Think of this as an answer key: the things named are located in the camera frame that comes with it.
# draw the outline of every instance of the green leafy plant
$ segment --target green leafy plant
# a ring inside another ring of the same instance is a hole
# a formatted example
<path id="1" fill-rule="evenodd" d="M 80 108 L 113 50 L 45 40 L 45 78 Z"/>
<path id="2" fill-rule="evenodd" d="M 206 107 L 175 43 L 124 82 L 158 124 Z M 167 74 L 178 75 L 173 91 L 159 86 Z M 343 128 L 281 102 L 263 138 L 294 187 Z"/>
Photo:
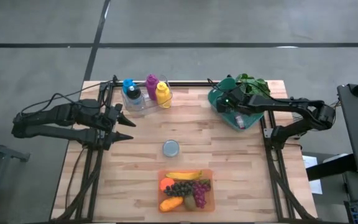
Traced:
<path id="1" fill-rule="evenodd" d="M 266 98 L 270 95 L 270 90 L 267 86 L 267 82 L 261 78 L 255 79 L 246 73 L 240 74 L 236 78 L 236 82 L 248 83 L 242 84 L 240 89 L 243 93 L 258 94 Z"/>

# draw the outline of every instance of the purple grapes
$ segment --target purple grapes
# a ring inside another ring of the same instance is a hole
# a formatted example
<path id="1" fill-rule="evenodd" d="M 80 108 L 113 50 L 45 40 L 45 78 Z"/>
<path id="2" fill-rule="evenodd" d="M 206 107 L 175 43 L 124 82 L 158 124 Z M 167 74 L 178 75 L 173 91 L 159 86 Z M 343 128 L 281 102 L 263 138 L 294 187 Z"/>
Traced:
<path id="1" fill-rule="evenodd" d="M 208 184 L 201 184 L 200 182 L 195 182 L 193 184 L 193 196 L 196 200 L 196 206 L 198 208 L 204 208 L 206 204 L 205 193 L 211 190 L 211 186 Z"/>

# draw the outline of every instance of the fruit tray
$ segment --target fruit tray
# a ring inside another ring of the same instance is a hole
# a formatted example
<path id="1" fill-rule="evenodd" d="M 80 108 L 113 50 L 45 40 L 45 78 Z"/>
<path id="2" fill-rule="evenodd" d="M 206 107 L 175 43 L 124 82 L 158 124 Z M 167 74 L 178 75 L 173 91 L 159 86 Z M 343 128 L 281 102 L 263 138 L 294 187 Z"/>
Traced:
<path id="1" fill-rule="evenodd" d="M 167 212 L 161 211 L 160 204 L 164 200 L 174 197 L 174 196 L 168 196 L 166 193 L 164 193 L 163 190 L 160 189 L 161 180 L 166 178 L 167 173 L 169 173 L 169 172 L 189 173 L 189 172 L 199 172 L 199 171 L 201 171 L 201 177 L 199 179 L 196 179 L 195 182 L 198 182 L 199 180 L 206 180 L 206 179 L 210 180 L 210 190 L 204 193 L 204 200 L 206 202 L 205 205 L 204 205 L 204 208 L 196 207 L 194 210 L 190 211 L 190 210 L 186 209 L 185 203 L 183 202 L 183 203 L 181 203 L 181 205 L 175 207 L 174 209 L 172 209 L 172 210 L 170 210 L 168 212 L 213 212 L 215 210 L 215 199 L 214 199 L 214 190 L 213 190 L 213 171 L 210 170 L 210 169 L 201 169 L 201 170 L 160 170 L 158 172 L 158 210 L 160 212 L 162 212 L 162 213 L 167 213 Z M 176 179 L 174 179 L 174 181 L 175 181 L 175 183 L 180 183 L 180 182 L 187 183 L 187 182 L 189 182 L 189 184 L 190 184 L 190 180 L 176 180 Z"/>

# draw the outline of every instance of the black bottle cap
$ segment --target black bottle cap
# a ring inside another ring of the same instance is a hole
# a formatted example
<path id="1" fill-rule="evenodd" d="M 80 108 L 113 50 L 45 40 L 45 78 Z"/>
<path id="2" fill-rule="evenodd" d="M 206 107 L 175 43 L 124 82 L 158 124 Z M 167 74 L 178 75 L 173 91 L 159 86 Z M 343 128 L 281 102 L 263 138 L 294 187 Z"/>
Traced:
<path id="1" fill-rule="evenodd" d="M 140 88 L 138 86 L 130 86 L 127 89 L 127 96 L 132 99 L 136 100 L 140 97 Z"/>

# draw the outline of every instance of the green bowl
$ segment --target green bowl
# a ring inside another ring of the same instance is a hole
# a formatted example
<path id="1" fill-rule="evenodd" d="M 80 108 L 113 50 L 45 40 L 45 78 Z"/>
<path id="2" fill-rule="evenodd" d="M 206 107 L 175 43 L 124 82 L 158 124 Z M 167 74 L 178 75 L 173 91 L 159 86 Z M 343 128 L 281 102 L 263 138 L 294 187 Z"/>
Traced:
<path id="1" fill-rule="evenodd" d="M 236 87 L 236 81 L 233 78 L 225 78 L 224 80 L 222 80 L 221 82 L 218 83 L 218 87 L 221 90 L 232 90 L 233 88 Z M 212 105 L 212 109 L 216 111 L 216 99 L 221 96 L 223 93 L 219 90 L 214 90 L 212 89 L 211 91 L 209 91 L 208 93 L 208 101 L 209 103 Z M 236 122 L 236 114 L 237 112 L 232 111 L 230 113 L 218 113 L 218 115 L 220 117 L 222 117 L 222 119 L 228 124 L 230 125 L 230 127 L 232 127 L 233 129 L 235 129 L 236 131 L 244 131 L 248 128 L 250 128 L 252 125 L 254 125 L 264 114 L 263 113 L 257 113 L 257 114 L 253 114 L 253 115 L 245 115 L 243 114 L 242 120 L 244 122 L 244 126 L 245 129 L 241 129 Z"/>

